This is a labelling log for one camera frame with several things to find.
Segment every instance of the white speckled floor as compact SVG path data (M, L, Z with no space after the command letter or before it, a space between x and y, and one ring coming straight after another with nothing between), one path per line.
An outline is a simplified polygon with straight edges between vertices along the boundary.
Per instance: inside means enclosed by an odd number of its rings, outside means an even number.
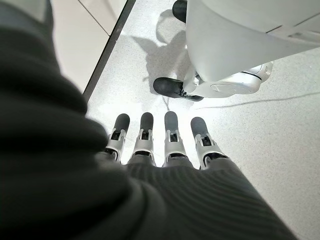
M190 120L204 118L222 151L242 169L302 240L320 237L320 49L276 60L252 95L191 102L156 95L158 77L183 79L189 66L184 24L174 0L137 0L89 100L88 116L109 131L131 118L122 162L134 148L144 112L154 116L154 153L164 161L164 115L175 111L187 154L199 167Z

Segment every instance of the robotic finger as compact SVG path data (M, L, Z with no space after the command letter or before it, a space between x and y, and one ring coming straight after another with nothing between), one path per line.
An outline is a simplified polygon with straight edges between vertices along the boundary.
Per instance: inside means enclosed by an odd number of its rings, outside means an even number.
M104 152L110 154L112 159L118 163L120 163L124 150L129 124L130 117L125 113L120 114L115 120L112 132L108 137L108 144L104 149Z
M128 163L139 163L147 161L156 166L154 156L153 140L154 116L150 112L145 112L141 116L140 131L136 138L134 150Z
M164 164L162 167L188 166L189 161L184 143L180 137L178 117L174 111L168 111L164 116L165 140L164 140Z
M195 141L195 149L200 161L200 169L205 170L213 166L215 160L231 161L210 136L206 122L201 117L191 120L191 130Z

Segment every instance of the white floor tile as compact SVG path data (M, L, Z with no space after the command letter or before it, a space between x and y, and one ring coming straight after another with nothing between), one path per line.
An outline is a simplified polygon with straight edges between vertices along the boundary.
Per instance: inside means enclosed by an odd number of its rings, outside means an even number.
M77 0L52 0L51 4L61 73L83 93L109 36Z
M80 0L80 2L109 35L126 4L126 0Z

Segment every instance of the black floor trim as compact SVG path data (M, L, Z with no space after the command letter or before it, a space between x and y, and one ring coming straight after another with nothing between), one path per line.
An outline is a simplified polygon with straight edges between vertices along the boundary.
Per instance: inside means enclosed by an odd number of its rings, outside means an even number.
M107 64L107 61L111 55L111 52L116 45L116 42L120 36L120 33L121 33L128 17L129 17L129 14L131 13L132 8L135 5L135 2L136 2L136 0L127 0L124 5L124 8L120 14L120 17L114 26L114 29L108 39L108 42L106 43L106 45L102 51L102 54L99 58L99 61L96 64L95 69L93 70L93 73L90 77L90 80L89 80L89 82L83 92L83 96L84 96L86 102L89 101L89 99L90 99L90 97L91 97L91 95L92 95L92 93L93 93L93 91L99 81L101 73L103 72L103 70Z

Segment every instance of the wheel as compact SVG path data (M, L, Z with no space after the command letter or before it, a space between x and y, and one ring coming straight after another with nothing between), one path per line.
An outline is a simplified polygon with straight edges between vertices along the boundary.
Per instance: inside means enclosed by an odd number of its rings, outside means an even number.
M159 77L153 82L153 89L160 95L173 99L188 99L199 102L204 99L202 96L188 95L184 92L183 82L169 77Z
M172 6L172 13L176 19L186 23L187 19L187 1L178 0Z

